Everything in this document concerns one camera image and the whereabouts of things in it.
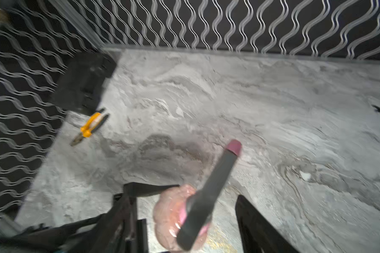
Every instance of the pliers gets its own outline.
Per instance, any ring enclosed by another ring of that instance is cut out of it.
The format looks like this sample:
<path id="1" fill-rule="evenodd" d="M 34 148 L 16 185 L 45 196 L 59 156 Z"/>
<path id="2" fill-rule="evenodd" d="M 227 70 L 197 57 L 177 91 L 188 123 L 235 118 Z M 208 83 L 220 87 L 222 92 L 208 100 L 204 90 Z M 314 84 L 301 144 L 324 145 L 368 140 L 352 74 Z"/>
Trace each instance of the pliers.
<path id="1" fill-rule="evenodd" d="M 105 108 L 95 112 L 84 126 L 80 128 L 80 133 L 71 142 L 71 146 L 79 144 L 84 138 L 90 137 L 106 122 L 110 114 L 103 115 Z"/>

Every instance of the white speck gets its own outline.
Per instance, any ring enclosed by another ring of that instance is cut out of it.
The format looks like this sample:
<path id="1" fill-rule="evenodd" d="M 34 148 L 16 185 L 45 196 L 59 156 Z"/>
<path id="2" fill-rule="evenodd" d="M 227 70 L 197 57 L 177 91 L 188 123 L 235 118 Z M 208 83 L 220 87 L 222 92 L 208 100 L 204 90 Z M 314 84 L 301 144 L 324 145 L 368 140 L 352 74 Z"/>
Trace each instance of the white speck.
<path id="1" fill-rule="evenodd" d="M 300 170 L 300 175 L 304 181 L 308 181 L 311 178 L 311 174 L 302 172 L 301 170 Z"/>
<path id="2" fill-rule="evenodd" d="M 176 108 L 176 114 L 184 117 L 183 110 L 179 106 L 177 106 L 177 108 Z"/>

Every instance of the black fabric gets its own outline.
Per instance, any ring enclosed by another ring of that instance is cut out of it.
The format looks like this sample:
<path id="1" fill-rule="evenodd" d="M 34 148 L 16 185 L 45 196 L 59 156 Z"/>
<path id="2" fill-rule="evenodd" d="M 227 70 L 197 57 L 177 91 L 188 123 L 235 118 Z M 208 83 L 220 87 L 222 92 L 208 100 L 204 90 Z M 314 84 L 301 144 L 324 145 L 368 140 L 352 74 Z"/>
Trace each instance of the black fabric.
<path id="1" fill-rule="evenodd" d="M 19 1 L 0 27 L 0 211 L 21 205 L 62 125 L 56 81 L 90 44 L 46 0 Z"/>

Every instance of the marble surface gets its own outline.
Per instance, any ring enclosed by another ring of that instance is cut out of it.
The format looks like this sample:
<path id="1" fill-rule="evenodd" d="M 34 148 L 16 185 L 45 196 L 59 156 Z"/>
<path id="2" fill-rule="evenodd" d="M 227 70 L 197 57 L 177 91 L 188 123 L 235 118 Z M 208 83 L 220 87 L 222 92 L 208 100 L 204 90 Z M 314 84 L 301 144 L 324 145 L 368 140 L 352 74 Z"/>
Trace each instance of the marble surface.
<path id="1" fill-rule="evenodd" d="M 106 212 L 121 185 L 200 187 L 230 139 L 243 154 L 203 251 L 242 252 L 238 194 L 303 252 L 380 252 L 380 66 L 127 49 L 106 83 L 102 129 L 69 143 L 69 114 L 17 221 Z M 139 201 L 150 252 L 157 196 Z"/>

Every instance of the metal edge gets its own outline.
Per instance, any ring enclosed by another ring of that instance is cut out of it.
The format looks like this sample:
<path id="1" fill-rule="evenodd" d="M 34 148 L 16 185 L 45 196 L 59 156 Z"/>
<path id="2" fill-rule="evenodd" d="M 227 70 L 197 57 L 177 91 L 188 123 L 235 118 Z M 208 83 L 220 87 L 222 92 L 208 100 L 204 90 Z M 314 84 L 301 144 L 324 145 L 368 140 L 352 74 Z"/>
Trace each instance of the metal edge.
<path id="1" fill-rule="evenodd" d="M 334 57 L 313 57 L 307 55 L 283 55 L 276 53 L 253 53 L 253 52 L 234 52 L 224 50 L 207 50 L 207 49 L 187 49 L 187 48 L 168 48 L 168 47 L 151 47 L 151 46 L 136 46 L 136 45 L 123 45 L 123 44 L 105 44 L 102 48 L 103 51 L 118 51 L 122 49 L 140 49 L 152 51 L 167 51 L 167 52 L 182 52 L 182 53 L 203 53 L 209 55 L 224 55 L 224 56 L 238 56 L 238 57 L 258 57 L 267 59 L 284 59 L 284 60 L 305 60 L 305 61 L 320 61 L 320 62 L 334 62 L 334 63 L 355 63 L 355 64 L 372 64 L 380 65 L 380 60 L 356 60 L 346 58 Z"/>

